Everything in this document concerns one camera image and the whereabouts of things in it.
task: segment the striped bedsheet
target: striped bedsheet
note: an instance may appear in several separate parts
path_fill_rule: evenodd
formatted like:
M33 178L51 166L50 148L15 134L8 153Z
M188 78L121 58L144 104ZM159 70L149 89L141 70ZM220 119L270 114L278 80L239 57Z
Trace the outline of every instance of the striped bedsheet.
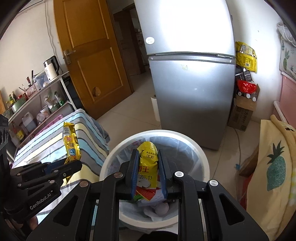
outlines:
M57 123L35 136L20 149L13 163L14 167L24 166L33 162L55 162L67 157L67 151L62 139L64 122L75 124L75 130L81 151L81 171L75 173L68 184L61 187L62 195L44 208L38 215L41 222L46 215L76 186L82 179L97 182L101 167L109 154L108 133L92 117L79 109L67 115Z

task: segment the pineapple print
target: pineapple print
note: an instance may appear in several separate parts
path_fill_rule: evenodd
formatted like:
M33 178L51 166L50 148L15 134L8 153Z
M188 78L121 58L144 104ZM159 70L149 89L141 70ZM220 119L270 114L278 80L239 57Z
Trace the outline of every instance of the pineapple print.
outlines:
M267 169L267 191L281 186L286 178L286 163L285 159L281 156L284 152L284 147L281 147L281 142L275 147L273 144L273 154L268 155L271 160L268 162L271 165Z
M283 65L284 65L284 69L287 70L287 59L290 58L290 55L289 55L289 50L287 52L287 48L285 50L285 58L284 58L284 61L283 61Z

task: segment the refrigerator door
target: refrigerator door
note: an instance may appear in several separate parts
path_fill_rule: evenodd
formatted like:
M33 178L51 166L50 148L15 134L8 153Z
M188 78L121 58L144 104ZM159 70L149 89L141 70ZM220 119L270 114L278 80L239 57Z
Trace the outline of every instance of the refrigerator door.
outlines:
M218 150L233 97L235 59L158 55L149 64L162 129Z
M135 0L147 54L235 56L225 0Z

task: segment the white sticker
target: white sticker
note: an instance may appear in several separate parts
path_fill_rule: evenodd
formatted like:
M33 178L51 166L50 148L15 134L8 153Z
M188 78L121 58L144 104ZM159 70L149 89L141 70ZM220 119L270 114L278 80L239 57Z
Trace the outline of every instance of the white sticker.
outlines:
M153 44L154 43L154 38L153 37L146 38L146 43L147 44Z

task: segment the electric kettle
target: electric kettle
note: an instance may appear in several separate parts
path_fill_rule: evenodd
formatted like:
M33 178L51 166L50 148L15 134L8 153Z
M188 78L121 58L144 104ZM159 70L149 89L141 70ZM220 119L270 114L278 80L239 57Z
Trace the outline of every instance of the electric kettle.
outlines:
M46 60L43 65L49 82L59 75L59 62L55 55Z

